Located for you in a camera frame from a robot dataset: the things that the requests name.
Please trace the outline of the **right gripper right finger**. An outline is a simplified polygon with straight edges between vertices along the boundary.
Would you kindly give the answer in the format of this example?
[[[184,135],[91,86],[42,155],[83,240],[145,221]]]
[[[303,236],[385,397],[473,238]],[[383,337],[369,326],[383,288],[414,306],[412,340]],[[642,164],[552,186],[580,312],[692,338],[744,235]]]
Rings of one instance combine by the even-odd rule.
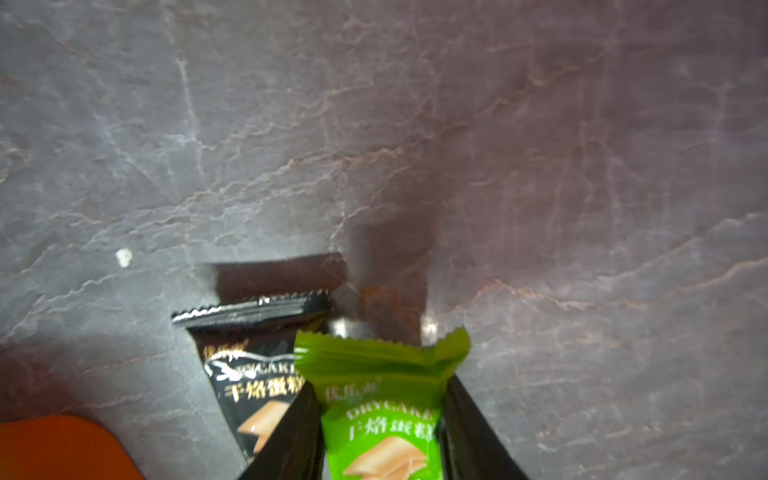
[[[438,427],[445,479],[529,480],[454,375]]]

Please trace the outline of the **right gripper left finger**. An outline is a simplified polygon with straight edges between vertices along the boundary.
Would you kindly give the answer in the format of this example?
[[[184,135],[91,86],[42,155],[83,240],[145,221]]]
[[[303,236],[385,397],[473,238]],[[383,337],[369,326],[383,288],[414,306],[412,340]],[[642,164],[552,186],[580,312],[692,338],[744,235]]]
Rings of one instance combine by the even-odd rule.
[[[324,458],[321,404],[312,385],[305,383],[239,480],[321,480]]]

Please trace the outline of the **green cookie pack hidden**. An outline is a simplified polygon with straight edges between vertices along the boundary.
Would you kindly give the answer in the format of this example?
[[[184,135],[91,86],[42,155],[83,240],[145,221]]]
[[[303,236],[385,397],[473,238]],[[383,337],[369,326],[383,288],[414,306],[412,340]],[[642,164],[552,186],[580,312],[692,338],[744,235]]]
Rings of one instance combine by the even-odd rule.
[[[448,383],[471,348],[465,328],[430,347],[300,332],[295,366],[321,405],[334,479],[442,479]]]

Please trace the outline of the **black cookie pack top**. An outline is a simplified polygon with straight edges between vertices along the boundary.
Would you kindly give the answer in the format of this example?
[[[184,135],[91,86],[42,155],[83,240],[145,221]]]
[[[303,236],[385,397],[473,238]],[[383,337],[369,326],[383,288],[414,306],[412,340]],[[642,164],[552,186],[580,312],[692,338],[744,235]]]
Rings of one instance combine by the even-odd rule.
[[[295,367],[295,338],[320,332],[332,313],[326,290],[256,297],[176,312],[248,463],[264,450],[305,380]]]

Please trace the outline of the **orange storage box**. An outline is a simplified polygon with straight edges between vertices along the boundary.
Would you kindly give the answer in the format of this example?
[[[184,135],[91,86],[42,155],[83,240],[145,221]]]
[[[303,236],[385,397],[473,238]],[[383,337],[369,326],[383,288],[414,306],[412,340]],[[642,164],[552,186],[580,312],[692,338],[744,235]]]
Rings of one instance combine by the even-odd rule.
[[[120,442],[82,417],[57,415],[1,425],[3,479],[141,479]]]

